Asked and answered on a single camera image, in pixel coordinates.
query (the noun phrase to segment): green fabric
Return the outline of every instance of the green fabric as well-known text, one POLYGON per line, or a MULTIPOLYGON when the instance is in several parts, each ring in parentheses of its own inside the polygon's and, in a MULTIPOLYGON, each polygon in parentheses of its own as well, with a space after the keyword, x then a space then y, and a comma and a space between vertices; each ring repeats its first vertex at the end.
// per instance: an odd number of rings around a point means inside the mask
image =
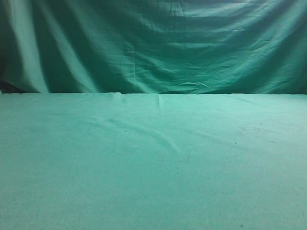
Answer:
POLYGON ((307 95, 2 94, 1 230, 306 230, 307 95))
POLYGON ((26 92, 307 92, 306 0, 0 4, 1 78, 26 92))

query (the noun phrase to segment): table surface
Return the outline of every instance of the table surface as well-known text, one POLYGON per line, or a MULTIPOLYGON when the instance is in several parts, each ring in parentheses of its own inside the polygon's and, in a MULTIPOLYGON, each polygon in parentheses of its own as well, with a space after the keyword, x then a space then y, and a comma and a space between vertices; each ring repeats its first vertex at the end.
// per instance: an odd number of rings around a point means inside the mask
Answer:
POLYGON ((307 95, 1 94, 0 229, 305 230, 307 95))

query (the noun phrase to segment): green backdrop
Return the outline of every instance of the green backdrop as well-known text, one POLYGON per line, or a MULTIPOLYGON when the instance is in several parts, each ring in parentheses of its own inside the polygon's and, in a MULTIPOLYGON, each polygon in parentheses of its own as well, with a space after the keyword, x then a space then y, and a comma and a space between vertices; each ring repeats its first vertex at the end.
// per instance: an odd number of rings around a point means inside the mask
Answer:
POLYGON ((306 0, 0 0, 25 92, 306 93, 306 0))

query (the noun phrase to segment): teal surface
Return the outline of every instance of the teal surface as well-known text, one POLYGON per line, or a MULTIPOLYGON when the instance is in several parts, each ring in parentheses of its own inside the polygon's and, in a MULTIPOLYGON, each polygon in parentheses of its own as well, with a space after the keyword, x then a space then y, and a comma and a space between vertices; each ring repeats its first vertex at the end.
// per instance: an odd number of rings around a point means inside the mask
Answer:
POLYGON ((0 0, 0 78, 26 92, 306 93, 306 15, 306 0, 0 0))
POLYGON ((2 94, 1 230, 305 230, 307 95, 2 94))

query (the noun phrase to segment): green felt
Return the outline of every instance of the green felt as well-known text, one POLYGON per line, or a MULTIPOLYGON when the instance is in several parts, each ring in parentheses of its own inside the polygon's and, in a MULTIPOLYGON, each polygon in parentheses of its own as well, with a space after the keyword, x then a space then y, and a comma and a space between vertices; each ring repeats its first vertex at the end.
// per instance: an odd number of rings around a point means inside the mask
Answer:
POLYGON ((1 230, 305 230, 307 95, 1 94, 1 230))
POLYGON ((26 92, 306 93, 306 15, 306 0, 0 0, 0 79, 26 92))

